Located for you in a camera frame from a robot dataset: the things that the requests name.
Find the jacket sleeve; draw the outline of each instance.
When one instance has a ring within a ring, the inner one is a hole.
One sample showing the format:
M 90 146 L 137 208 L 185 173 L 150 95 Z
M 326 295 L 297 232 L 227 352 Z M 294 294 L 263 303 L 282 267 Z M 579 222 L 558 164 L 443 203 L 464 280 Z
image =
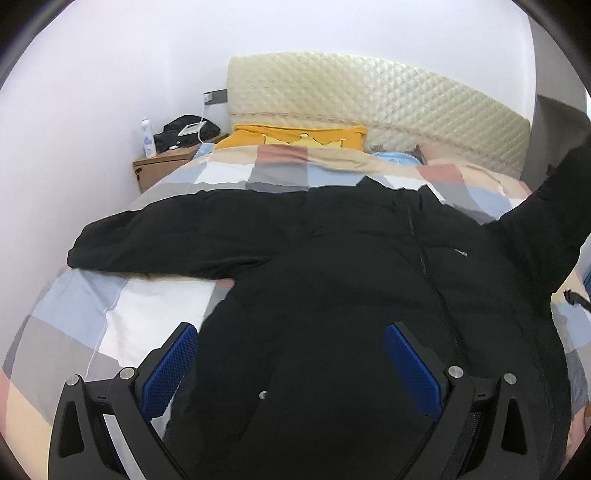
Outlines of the jacket sleeve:
M 518 207 L 487 224 L 505 255 L 546 296 L 574 268 L 591 233 L 591 148 L 571 150 Z
M 306 195 L 214 190 L 161 200 L 87 225 L 68 265 L 236 278 L 301 242 Z

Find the yellow pillowcase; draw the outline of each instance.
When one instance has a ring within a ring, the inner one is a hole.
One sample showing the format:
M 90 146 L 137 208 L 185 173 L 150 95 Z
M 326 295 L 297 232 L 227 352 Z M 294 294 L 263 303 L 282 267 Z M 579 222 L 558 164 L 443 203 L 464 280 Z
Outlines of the yellow pillowcase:
M 215 150 L 243 145 L 299 145 L 301 147 L 351 148 L 363 151 L 367 133 L 363 125 L 350 128 L 289 128 L 268 125 L 234 125 L 234 133 Z

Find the metal bolt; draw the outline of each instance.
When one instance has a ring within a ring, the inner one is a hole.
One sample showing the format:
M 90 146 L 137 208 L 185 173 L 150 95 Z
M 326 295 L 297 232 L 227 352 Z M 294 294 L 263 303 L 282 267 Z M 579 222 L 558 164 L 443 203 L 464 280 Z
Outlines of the metal bolt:
M 119 377 L 123 380 L 129 380 L 131 377 L 135 375 L 135 368 L 125 367 L 121 372 L 119 372 Z
M 503 378 L 509 385 L 515 385 L 517 383 L 517 377 L 512 373 L 506 373 Z
M 447 372 L 453 378 L 461 378 L 464 376 L 464 370 L 462 370 L 460 367 L 456 367 L 455 365 L 452 365 L 450 368 L 448 368 Z
M 66 384 L 73 387 L 78 383 L 79 378 L 80 377 L 78 377 L 78 375 L 72 375 L 71 377 L 68 377 L 68 380 L 66 380 Z

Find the power outlet panel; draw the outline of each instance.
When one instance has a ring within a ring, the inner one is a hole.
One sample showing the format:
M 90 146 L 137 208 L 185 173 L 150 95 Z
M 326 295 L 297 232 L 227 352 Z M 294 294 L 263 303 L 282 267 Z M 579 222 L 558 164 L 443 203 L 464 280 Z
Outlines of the power outlet panel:
M 203 94 L 203 101 L 205 105 L 215 105 L 216 103 L 226 103 L 228 101 L 228 91 L 214 90 L 212 92 L 205 92 Z

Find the checkered bedding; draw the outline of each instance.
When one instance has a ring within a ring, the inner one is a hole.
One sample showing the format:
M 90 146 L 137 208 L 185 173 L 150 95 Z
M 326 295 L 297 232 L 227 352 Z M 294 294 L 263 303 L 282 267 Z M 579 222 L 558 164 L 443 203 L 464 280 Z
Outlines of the checkered bedding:
M 461 160 L 401 166 L 360 151 L 253 145 L 196 158 L 145 192 L 131 206 L 200 190 L 260 192 L 355 185 L 364 175 L 393 189 L 428 185 L 444 203 L 480 223 L 500 217 L 529 194 L 518 180 Z M 33 480 L 47 477 L 51 424 L 65 379 L 110 378 L 137 366 L 180 322 L 198 328 L 232 288 L 231 280 L 179 276 L 115 275 L 64 267 L 24 320 L 0 371 L 0 433 Z M 564 344 L 573 413 L 589 402 L 591 316 L 565 303 L 571 288 L 586 295 L 571 274 L 553 297 L 554 322 Z M 162 433 L 166 412 L 153 421 Z M 142 478 L 116 422 L 108 419 L 130 478 Z

